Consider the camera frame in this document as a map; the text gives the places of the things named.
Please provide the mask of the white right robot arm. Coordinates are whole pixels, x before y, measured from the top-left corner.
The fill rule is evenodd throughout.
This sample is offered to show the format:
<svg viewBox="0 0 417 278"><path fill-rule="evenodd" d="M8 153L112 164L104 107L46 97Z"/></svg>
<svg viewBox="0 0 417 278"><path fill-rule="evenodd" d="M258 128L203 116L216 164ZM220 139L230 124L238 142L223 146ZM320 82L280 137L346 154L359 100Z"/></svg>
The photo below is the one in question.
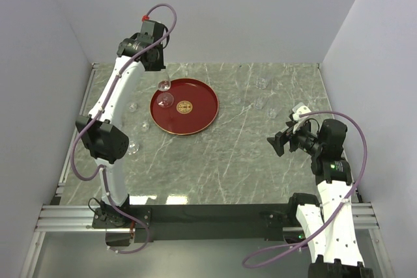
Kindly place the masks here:
<svg viewBox="0 0 417 278"><path fill-rule="evenodd" d="M311 123L287 122L287 129L267 141L282 156L285 144L290 151L303 150L311 156L319 196L295 193L289 200L287 218L301 225L308 240L311 264L308 277L373 277L358 248L352 215L351 167L343 158L347 126L326 119L318 134Z"/></svg>

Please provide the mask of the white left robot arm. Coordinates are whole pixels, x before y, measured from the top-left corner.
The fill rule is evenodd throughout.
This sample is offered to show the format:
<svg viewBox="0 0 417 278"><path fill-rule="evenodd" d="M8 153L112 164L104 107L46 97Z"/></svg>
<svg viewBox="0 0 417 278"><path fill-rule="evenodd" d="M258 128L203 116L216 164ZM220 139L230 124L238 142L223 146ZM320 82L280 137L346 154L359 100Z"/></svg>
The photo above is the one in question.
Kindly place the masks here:
<svg viewBox="0 0 417 278"><path fill-rule="evenodd" d="M93 108L76 119L78 135L74 142L83 143L96 169L91 176L80 175L74 152L70 153L70 166L82 181L100 178L102 198L96 215L116 227L126 226L131 219L122 175L122 159L129 146L129 137L121 130L123 111L140 77L145 72L165 69L163 41L169 41L168 27L145 18L140 31L119 44L109 81Z"/></svg>

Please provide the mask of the clear stemmed wine glass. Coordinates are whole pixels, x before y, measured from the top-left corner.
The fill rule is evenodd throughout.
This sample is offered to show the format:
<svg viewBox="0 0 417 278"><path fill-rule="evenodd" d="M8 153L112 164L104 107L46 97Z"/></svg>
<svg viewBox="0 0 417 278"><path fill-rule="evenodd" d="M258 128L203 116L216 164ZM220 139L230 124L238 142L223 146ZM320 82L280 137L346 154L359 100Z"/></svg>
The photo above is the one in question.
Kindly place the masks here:
<svg viewBox="0 0 417 278"><path fill-rule="evenodd" d="M157 83L157 87L160 92L157 96L157 104L163 108L171 107L174 102L174 97L170 93L171 80L166 70L158 72Z"/></svg>

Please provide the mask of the clear faceted tumbler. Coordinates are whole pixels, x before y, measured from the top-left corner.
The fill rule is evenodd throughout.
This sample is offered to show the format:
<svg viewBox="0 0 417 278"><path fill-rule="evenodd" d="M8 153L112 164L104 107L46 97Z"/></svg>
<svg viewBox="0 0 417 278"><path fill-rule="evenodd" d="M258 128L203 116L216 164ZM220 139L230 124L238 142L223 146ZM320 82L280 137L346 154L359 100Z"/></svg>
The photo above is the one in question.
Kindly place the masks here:
<svg viewBox="0 0 417 278"><path fill-rule="evenodd" d="M129 155L136 154L140 148L140 144L135 141L130 141L128 144L127 153Z"/></svg>
<svg viewBox="0 0 417 278"><path fill-rule="evenodd" d="M264 78L264 77L258 77L255 81L255 86L258 89L266 89L268 87L269 84L269 79Z"/></svg>

